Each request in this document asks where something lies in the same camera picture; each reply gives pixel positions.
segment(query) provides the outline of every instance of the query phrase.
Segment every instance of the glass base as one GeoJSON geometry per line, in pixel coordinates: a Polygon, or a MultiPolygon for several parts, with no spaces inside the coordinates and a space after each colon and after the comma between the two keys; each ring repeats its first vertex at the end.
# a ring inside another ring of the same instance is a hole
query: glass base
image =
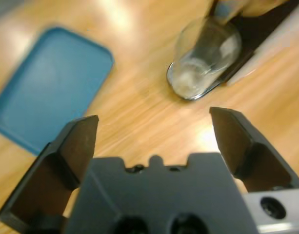
{"type": "MultiPolygon", "coordinates": [[[[173,62],[170,64],[170,66],[168,67],[167,70],[167,81],[169,83],[169,85],[172,88],[172,73],[173,73],[173,62]]],[[[202,98],[203,96],[205,96],[207,93],[209,93],[210,91],[212,91],[214,88],[216,88],[217,86],[219,86],[221,84],[221,82],[219,80],[215,80],[206,90],[204,90],[202,93],[197,94],[195,96],[193,96],[192,98],[186,98],[186,97],[182,97],[181,95],[177,94],[176,92],[174,92],[176,95],[178,95],[179,97],[181,97],[184,100],[187,101],[196,101],[200,98],[202,98]]]]}

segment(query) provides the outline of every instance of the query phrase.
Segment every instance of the drinking glass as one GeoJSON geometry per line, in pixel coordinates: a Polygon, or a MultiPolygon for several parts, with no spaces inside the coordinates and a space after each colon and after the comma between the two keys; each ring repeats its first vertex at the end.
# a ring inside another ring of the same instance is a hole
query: drinking glass
{"type": "Polygon", "coordinates": [[[213,17],[196,19],[179,36],[168,82],[180,97],[196,100],[236,60],[240,50],[240,35],[232,25],[213,17]]]}

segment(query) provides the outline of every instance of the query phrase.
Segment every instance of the wood grain surface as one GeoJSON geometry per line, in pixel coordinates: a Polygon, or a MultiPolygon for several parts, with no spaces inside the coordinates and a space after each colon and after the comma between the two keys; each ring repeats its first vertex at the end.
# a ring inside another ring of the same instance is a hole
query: wood grain surface
{"type": "MultiPolygon", "coordinates": [[[[207,0],[25,1],[0,17],[0,91],[42,31],[62,25],[107,46],[116,60],[86,113],[100,117],[95,156],[133,166],[158,154],[165,164],[184,164],[192,152],[218,151],[209,107],[219,106],[243,112],[299,175],[299,37],[199,101],[182,101],[168,86],[177,36],[207,9],[207,0]]],[[[0,135],[0,207],[34,160],[0,135]]],[[[8,233],[15,232],[0,223],[0,234],[8,233]]]]}

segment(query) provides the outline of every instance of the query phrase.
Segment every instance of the blue plastic tray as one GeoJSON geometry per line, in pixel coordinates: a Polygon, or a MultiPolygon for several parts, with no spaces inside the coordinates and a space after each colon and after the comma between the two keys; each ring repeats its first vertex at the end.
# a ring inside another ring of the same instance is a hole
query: blue plastic tray
{"type": "Polygon", "coordinates": [[[113,63],[105,47],[63,28],[46,31],[0,94],[0,133],[39,154],[83,116],[113,63]]]}

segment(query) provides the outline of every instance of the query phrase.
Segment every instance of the glass cup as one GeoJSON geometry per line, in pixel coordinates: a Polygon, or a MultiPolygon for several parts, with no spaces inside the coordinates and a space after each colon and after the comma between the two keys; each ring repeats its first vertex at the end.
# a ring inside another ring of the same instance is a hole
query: glass cup
{"type": "Polygon", "coordinates": [[[179,36],[168,82],[180,97],[196,100],[236,60],[240,50],[240,35],[232,25],[212,17],[194,20],[179,36]]]}

